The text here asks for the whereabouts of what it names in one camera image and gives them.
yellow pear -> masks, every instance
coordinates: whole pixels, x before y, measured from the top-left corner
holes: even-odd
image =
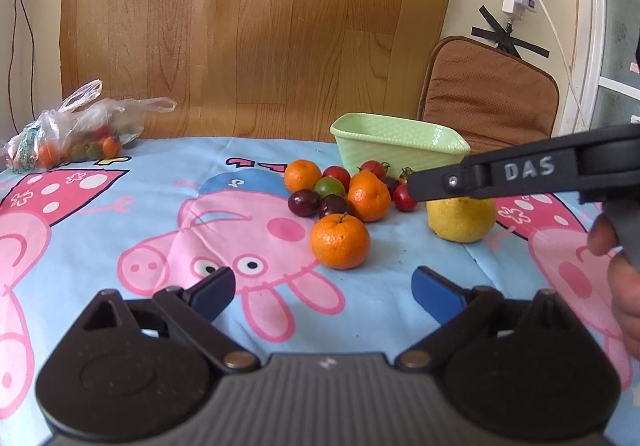
[[[497,216],[493,199],[459,197],[425,203],[429,227],[444,240],[471,244],[492,230]]]

cartoon pig eye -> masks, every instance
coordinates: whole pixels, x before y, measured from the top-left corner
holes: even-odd
[[[220,266],[216,264],[214,261],[209,260],[208,258],[198,258],[194,261],[191,269],[197,276],[201,276],[205,278],[209,276],[212,272],[216,272]]]
[[[255,276],[256,274],[263,273],[266,267],[261,258],[248,254],[238,259],[236,262],[236,269],[240,274]]]

electrical cable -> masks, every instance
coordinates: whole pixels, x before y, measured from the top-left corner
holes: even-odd
[[[542,8],[542,11],[544,11],[546,19],[549,21],[549,25],[551,26],[551,30],[554,33],[554,37],[556,38],[556,43],[558,44],[558,48],[560,49],[560,54],[562,55],[562,63],[564,63],[564,69],[566,70],[566,75],[569,78],[569,88],[571,89],[571,93],[574,97],[574,101],[575,101],[575,106],[578,108],[578,115],[580,116],[580,120],[582,121],[582,124],[584,125],[585,130],[588,130],[589,127],[587,125],[587,122],[584,119],[584,115],[582,113],[582,109],[580,108],[580,101],[578,100],[578,93],[575,89],[574,86],[574,80],[571,76],[571,68],[569,66],[568,60],[566,58],[566,54],[564,53],[564,49],[562,48],[562,42],[560,41],[560,36],[558,35],[558,30],[556,29],[556,26],[554,25],[553,20],[551,19],[551,15],[549,14],[548,9],[545,6],[545,3],[543,0],[538,0],[540,3],[540,7]]]
[[[31,28],[31,22],[29,21],[29,16],[27,15],[27,10],[24,6],[24,1],[20,0],[20,5],[22,7],[22,12],[24,14],[24,18],[27,21],[27,26],[29,28],[29,33],[31,35],[31,115],[33,116],[33,120],[35,121],[36,115],[34,112],[33,105],[33,71],[35,64],[35,38],[33,35],[33,29]],[[11,39],[11,59],[9,61],[9,71],[7,76],[7,96],[9,101],[9,113],[11,115],[11,121],[14,126],[14,130],[16,134],[20,134],[20,130],[18,130],[17,123],[15,122],[15,114],[14,114],[14,106],[11,100],[11,72],[14,67],[14,59],[15,59],[15,33],[18,25],[18,0],[14,0],[14,30]]]
[[[16,134],[20,134],[20,130],[15,123],[15,115],[14,115],[14,106],[11,102],[11,70],[14,66],[14,56],[15,56],[15,29],[18,25],[18,0],[14,0],[14,34],[11,38],[11,59],[9,60],[9,73],[7,76],[7,95],[9,99],[9,113],[11,114],[11,122],[14,124],[14,130]]]
[[[31,35],[31,116],[33,117],[33,121],[36,120],[36,113],[33,106],[33,69],[35,67],[35,59],[36,59],[36,42],[33,36],[33,29],[31,28],[31,22],[29,21],[29,15],[27,14],[27,9],[24,7],[24,1],[20,0],[20,6],[22,7],[22,13],[24,14],[24,19],[27,22],[27,28],[29,29],[29,34]]]

black tape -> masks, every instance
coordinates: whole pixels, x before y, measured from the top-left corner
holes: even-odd
[[[485,40],[495,41],[498,44],[498,49],[501,51],[507,52],[516,58],[522,59],[520,53],[516,49],[516,46],[522,47],[523,49],[529,50],[542,56],[543,58],[549,58],[549,51],[545,48],[542,48],[538,45],[534,45],[527,41],[521,40],[519,38],[513,38],[511,33],[513,31],[513,27],[511,24],[504,29],[500,23],[491,15],[491,13],[487,10],[485,6],[482,6],[480,9],[480,14],[484,17],[489,26],[493,29],[493,31],[488,31],[485,29],[480,29],[477,27],[471,28],[471,36],[476,36],[478,38],[484,38]]]

green plastic basket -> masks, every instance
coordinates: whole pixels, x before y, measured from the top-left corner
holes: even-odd
[[[462,136],[446,126],[376,114],[345,114],[331,125],[331,133],[351,174],[374,159],[389,163],[388,174],[398,177],[405,167],[419,171],[459,163],[471,151]]]

